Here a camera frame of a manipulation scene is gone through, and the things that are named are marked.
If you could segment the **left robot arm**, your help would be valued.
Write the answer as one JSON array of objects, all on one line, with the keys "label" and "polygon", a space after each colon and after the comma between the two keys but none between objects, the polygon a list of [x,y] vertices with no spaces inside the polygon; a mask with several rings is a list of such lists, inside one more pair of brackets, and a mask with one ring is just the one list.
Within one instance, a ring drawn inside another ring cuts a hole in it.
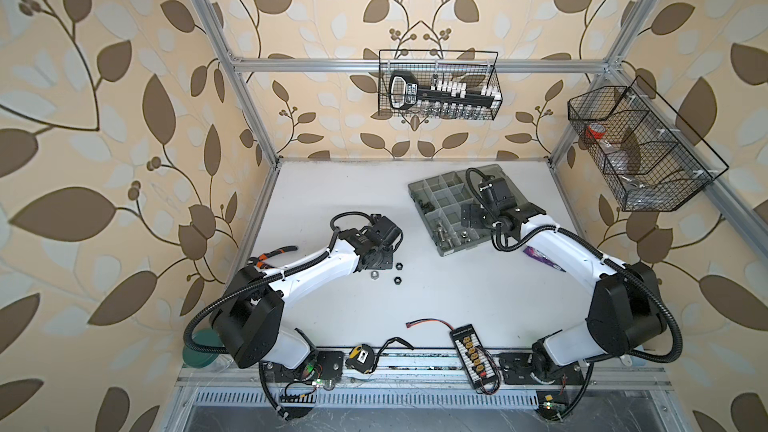
[{"label": "left robot arm", "polygon": [[187,349],[228,355],[240,369],[278,364],[304,379],[317,369],[317,350],[303,332],[283,323],[284,313],[331,282],[365,270],[394,266],[404,233],[381,214],[343,212],[330,221],[328,245],[298,261],[269,260],[294,246],[251,257],[223,295],[198,312],[183,334]]}]

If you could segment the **grey compartment organizer box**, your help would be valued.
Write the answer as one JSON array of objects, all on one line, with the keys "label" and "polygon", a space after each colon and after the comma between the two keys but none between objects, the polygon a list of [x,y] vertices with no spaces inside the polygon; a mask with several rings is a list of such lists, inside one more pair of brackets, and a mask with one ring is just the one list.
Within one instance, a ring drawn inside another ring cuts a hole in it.
[{"label": "grey compartment organizer box", "polygon": [[408,192],[442,257],[485,242],[513,247],[525,236],[523,226],[546,213],[497,164],[421,179]]}]

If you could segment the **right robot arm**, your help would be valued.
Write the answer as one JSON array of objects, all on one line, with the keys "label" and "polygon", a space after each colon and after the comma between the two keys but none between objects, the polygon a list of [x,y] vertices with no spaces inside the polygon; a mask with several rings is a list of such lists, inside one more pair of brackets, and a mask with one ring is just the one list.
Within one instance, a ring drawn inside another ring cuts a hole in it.
[{"label": "right robot arm", "polygon": [[628,355],[669,364],[681,357],[681,328],[650,267],[600,251],[541,207],[520,199],[503,177],[469,168],[464,181],[474,198],[462,209],[464,224],[489,231],[498,252],[531,247],[543,253],[591,295],[585,319],[532,345],[528,369],[533,378],[550,383],[581,361],[593,365]]}]

